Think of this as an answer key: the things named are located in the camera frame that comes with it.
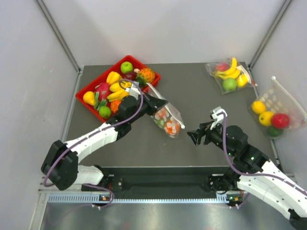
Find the clear polka dot zip bag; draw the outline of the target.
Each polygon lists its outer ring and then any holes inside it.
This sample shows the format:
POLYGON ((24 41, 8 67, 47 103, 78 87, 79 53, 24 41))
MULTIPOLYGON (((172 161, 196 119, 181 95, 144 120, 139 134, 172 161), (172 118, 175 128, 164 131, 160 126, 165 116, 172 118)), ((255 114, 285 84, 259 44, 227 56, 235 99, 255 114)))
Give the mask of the clear polka dot zip bag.
MULTIPOLYGON (((177 121, 179 124, 180 124, 180 130, 182 129, 185 129, 185 125, 184 125, 184 122, 183 122, 183 119, 181 117, 181 113, 171 104, 171 103, 168 103, 165 105, 166 109, 168 110, 169 112, 169 117, 168 118, 164 118, 164 121, 165 123, 168 122, 168 121, 177 121)), ((158 117, 158 114, 155 113, 154 115, 151 116, 151 118, 153 119, 153 121, 155 122, 155 120, 157 119, 160 119, 158 117)), ((170 137, 170 138, 177 138, 179 136, 179 133, 175 136, 171 136, 171 135, 167 135, 170 137)))

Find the green fake fruit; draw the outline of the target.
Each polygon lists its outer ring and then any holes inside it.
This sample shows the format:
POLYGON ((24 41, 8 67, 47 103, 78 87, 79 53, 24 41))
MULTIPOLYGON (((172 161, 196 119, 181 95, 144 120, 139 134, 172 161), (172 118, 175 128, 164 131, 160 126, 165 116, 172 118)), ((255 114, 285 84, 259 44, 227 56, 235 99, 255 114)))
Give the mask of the green fake fruit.
POLYGON ((157 123, 157 125, 158 125, 160 128, 164 128, 164 127, 165 127, 165 121, 164 121, 164 119, 157 119, 157 120, 155 120, 155 122, 157 123))

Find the red peach fake fruit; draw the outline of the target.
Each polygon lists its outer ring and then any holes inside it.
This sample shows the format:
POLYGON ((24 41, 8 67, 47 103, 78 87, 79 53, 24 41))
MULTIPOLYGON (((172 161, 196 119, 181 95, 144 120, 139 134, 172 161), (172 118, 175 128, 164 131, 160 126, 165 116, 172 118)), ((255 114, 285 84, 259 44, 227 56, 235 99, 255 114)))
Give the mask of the red peach fake fruit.
POLYGON ((166 108, 162 108, 161 110, 158 111, 157 114, 160 119, 169 117, 169 112, 166 108))

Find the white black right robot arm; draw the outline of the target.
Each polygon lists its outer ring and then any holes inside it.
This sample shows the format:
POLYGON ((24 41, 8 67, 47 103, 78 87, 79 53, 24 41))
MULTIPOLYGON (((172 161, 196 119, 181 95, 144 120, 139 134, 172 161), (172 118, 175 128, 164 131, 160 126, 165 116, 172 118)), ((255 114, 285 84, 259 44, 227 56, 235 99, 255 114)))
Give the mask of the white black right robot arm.
POLYGON ((263 152, 248 143, 238 126, 210 128, 202 123, 187 134, 197 146, 214 144, 225 153, 230 167, 222 176, 228 190, 248 192, 279 211, 296 230, 307 228, 307 192, 285 175, 263 152))

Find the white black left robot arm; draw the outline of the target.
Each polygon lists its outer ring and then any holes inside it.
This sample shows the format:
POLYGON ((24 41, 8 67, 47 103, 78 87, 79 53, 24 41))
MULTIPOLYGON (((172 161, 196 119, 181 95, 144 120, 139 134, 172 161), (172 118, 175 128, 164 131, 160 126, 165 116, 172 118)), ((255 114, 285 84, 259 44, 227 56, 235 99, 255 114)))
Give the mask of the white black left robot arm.
POLYGON ((131 131, 131 125, 143 115, 154 115, 166 100, 144 92, 137 98, 126 96, 118 111, 95 130, 71 141, 55 141, 41 166, 46 180, 51 181, 60 191, 75 184, 91 184, 98 190, 107 188, 109 179, 102 168, 83 166, 80 162, 99 148, 116 142, 131 131))

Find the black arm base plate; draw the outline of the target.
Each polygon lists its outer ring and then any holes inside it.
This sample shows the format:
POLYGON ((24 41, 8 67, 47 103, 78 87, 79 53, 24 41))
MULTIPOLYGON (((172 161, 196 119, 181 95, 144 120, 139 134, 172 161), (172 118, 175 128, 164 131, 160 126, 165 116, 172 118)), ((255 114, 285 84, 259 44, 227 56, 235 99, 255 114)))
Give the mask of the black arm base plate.
POLYGON ((114 192, 129 191, 132 187, 180 188, 197 187, 213 192, 238 191, 233 173, 226 167, 108 167, 98 170, 103 173, 99 185, 114 192))

